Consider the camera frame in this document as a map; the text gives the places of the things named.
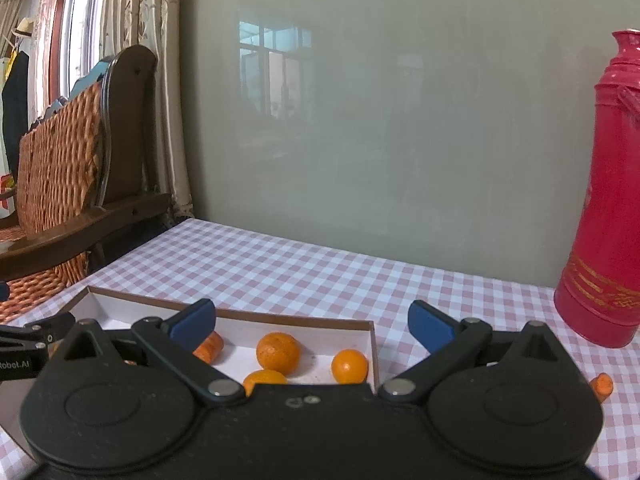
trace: carrot piece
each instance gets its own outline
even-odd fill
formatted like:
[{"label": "carrot piece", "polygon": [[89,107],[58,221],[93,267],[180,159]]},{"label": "carrot piece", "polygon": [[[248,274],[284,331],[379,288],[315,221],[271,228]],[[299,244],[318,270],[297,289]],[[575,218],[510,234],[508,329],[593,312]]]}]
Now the carrot piece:
[{"label": "carrot piece", "polygon": [[593,378],[589,384],[600,403],[607,400],[607,398],[613,393],[613,379],[611,379],[607,374],[599,374],[597,377]]}]

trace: hanging clothes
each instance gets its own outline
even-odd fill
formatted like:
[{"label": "hanging clothes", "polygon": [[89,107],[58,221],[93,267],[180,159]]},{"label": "hanging clothes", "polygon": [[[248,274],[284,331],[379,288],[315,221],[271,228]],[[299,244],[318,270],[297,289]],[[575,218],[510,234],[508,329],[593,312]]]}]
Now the hanging clothes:
[{"label": "hanging clothes", "polygon": [[11,68],[9,79],[2,89],[2,137],[9,171],[18,178],[20,139],[27,132],[27,79],[29,56],[19,52]]},{"label": "hanging clothes", "polygon": [[9,57],[9,62],[6,64],[6,69],[4,70],[5,81],[9,79],[9,74],[11,73],[11,68],[14,65],[16,56],[18,56],[18,51],[17,49],[14,48],[13,51],[11,52],[11,56]]}]

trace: pink gingham tablecloth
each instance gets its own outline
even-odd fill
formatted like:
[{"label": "pink gingham tablecloth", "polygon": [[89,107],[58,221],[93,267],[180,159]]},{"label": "pink gingham tablecloth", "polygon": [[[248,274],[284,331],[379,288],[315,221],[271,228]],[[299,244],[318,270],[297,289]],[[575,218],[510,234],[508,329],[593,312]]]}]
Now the pink gingham tablecloth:
[{"label": "pink gingham tablecloth", "polygon": [[[52,316],[83,287],[189,303],[345,319],[376,325],[381,380],[423,359],[406,328],[421,298],[461,319],[475,316],[496,330],[519,330],[530,319],[554,330],[587,378],[608,373],[615,390],[604,403],[605,427],[589,465],[608,480],[640,474],[640,337],[605,349],[576,335],[556,314],[551,288],[520,285],[349,253],[187,220],[14,321]],[[0,430],[0,474],[23,478],[33,462]]]}]

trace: gray wall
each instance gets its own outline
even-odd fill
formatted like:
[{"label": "gray wall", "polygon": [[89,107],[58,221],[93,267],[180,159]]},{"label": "gray wall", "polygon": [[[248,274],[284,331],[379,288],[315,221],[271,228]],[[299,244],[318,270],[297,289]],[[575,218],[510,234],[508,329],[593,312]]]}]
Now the gray wall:
[{"label": "gray wall", "polygon": [[[586,188],[593,85],[616,52],[610,33],[640,28],[640,0],[181,6],[184,134],[197,216],[556,284]],[[288,71],[302,72],[303,91],[295,77],[286,117],[242,98],[239,22],[310,33],[310,47],[289,54],[303,67]],[[255,71],[254,61],[245,70]],[[270,67],[273,92],[282,69],[276,61]],[[257,99],[255,77],[252,85]],[[270,102],[278,107],[278,95]]]}]

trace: small orange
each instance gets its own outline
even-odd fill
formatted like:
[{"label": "small orange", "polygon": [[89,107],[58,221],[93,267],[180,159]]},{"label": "small orange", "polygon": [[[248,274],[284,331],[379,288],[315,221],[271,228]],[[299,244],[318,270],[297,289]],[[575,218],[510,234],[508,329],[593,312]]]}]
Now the small orange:
[{"label": "small orange", "polygon": [[272,332],[258,341],[255,356],[265,370],[289,375],[300,362],[300,345],[289,334]]},{"label": "small orange", "polygon": [[251,372],[242,382],[247,396],[251,395],[256,384],[287,384],[287,378],[275,370],[258,370],[257,372]]},{"label": "small orange", "polygon": [[340,350],[331,361],[331,373],[339,384],[360,384],[369,373],[369,361],[357,350]]},{"label": "small orange", "polygon": [[218,357],[218,355],[220,355],[220,352],[222,352],[224,347],[225,341],[217,332],[211,332],[209,337],[207,337],[201,345],[193,351],[193,355],[209,365],[216,357]]}]

